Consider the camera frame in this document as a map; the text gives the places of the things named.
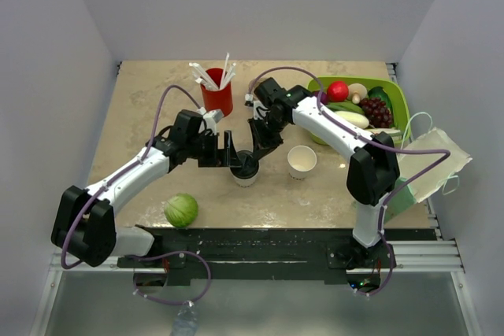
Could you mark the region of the black plastic cup lid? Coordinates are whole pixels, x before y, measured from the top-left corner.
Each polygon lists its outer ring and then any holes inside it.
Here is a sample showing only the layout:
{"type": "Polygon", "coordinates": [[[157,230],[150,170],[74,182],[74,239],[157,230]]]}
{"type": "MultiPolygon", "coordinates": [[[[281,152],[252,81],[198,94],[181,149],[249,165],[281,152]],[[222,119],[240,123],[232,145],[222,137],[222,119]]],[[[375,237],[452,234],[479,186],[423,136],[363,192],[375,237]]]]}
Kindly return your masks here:
{"type": "Polygon", "coordinates": [[[248,150],[240,150],[237,153],[239,166],[231,168],[231,173],[238,179],[251,179],[259,171],[259,161],[248,150]]]}

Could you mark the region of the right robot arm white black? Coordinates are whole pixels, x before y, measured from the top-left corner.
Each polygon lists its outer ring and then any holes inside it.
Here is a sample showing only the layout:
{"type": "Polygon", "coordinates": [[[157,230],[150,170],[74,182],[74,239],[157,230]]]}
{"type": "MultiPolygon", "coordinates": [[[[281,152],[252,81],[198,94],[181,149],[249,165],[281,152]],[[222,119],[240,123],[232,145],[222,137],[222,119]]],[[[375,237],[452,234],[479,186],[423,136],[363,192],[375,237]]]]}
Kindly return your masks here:
{"type": "Polygon", "coordinates": [[[288,124],[301,127],[324,140],[348,163],[346,187],[358,203],[353,229],[356,240],[352,261],[367,268],[379,257],[376,244],[383,234],[385,197],[399,177],[394,143],[389,135],[360,129],[322,105],[302,86],[289,90],[269,78],[252,90],[267,112],[250,119],[253,159],[259,161],[283,143],[281,132],[288,124]]]}

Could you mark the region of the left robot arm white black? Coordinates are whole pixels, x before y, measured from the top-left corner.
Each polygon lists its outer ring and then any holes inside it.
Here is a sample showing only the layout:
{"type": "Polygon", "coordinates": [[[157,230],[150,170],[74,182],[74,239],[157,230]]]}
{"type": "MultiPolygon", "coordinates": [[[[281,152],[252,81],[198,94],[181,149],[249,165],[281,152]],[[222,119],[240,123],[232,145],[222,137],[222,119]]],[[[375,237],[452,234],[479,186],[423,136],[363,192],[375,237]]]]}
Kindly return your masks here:
{"type": "Polygon", "coordinates": [[[131,255],[146,267],[158,265],[163,248],[153,234],[141,227],[117,227],[115,218],[153,181],[188,159],[200,168],[238,168],[230,131],[224,133],[224,146],[218,146],[217,123],[223,116],[219,109],[182,110],[172,125],[152,131],[145,147],[113,174],[84,189],[69,187],[61,196],[52,243],[92,267],[108,257],[131,255]]]}

